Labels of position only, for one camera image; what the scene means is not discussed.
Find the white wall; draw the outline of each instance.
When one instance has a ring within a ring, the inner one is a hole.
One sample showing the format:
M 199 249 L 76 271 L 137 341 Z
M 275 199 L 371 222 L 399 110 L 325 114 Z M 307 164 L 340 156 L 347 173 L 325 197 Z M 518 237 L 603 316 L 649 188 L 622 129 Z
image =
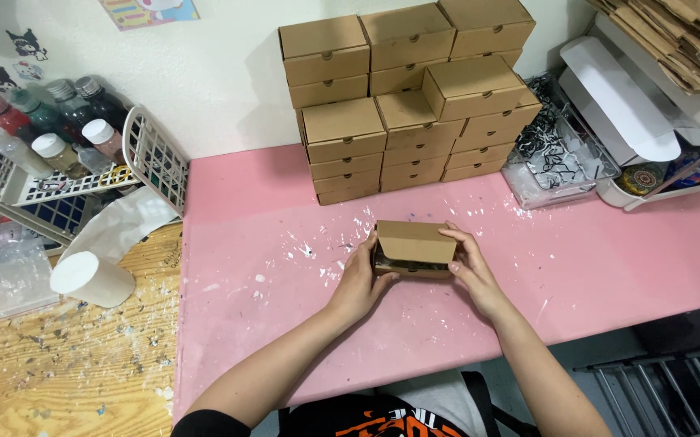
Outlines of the white wall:
M 31 28 L 49 59 L 47 83 L 98 74 L 147 107 L 190 158 L 299 142 L 280 61 L 277 27 L 374 13 L 423 0 L 194 0 L 202 17 L 119 32 L 96 0 L 0 0 L 0 66 L 20 86 L 21 58 L 5 30 Z M 558 48 L 584 33 L 584 0 L 522 0 L 537 21 L 515 70 L 528 77 L 559 62 Z

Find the pink tabletop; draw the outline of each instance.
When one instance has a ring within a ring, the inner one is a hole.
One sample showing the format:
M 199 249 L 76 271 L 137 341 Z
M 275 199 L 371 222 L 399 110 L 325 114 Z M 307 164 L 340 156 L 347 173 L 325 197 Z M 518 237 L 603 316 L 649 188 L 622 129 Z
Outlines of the pink tabletop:
M 175 420 L 230 367 L 321 308 L 378 219 L 471 232 L 548 344 L 700 308 L 700 195 L 631 213 L 597 197 L 525 212 L 500 174 L 319 206 L 300 144 L 195 159 Z M 404 280 L 310 367 L 290 404 L 501 355 L 452 282 Z

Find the metal rack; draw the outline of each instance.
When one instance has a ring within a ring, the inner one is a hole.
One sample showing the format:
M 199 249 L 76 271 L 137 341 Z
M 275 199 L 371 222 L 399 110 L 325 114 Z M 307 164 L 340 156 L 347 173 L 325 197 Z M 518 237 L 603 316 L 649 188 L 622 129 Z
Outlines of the metal rack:
M 38 191 L 37 181 L 0 155 L 0 214 L 63 246 L 72 243 L 101 211 L 94 193 L 142 183 L 158 193 L 183 218 L 189 161 L 180 154 L 153 115 L 135 106 L 126 118 L 121 147 L 131 172 L 87 176 L 64 191 Z M 66 181 L 56 172 L 50 180 Z
M 700 352 L 636 357 L 574 371 L 596 374 L 629 437 L 639 429 L 642 435 L 700 434 Z

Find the wooden tabletop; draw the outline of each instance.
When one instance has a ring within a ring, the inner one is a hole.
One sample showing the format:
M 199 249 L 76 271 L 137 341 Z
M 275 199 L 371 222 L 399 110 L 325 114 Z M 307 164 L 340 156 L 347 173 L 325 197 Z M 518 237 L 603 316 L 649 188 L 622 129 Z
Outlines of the wooden tabletop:
M 181 231 L 126 254 L 137 288 L 119 307 L 66 298 L 0 320 L 0 437 L 170 434 Z

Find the right hand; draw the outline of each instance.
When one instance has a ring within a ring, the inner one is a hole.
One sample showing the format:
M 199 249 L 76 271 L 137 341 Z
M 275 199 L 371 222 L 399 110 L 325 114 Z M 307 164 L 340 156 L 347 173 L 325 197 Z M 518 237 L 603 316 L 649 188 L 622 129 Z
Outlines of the right hand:
M 464 233 L 451 222 L 439 233 L 452 237 L 458 243 L 457 260 L 450 262 L 450 271 L 469 289 L 474 305 L 490 320 L 496 319 L 514 308 L 482 257 L 480 246 L 469 233 Z

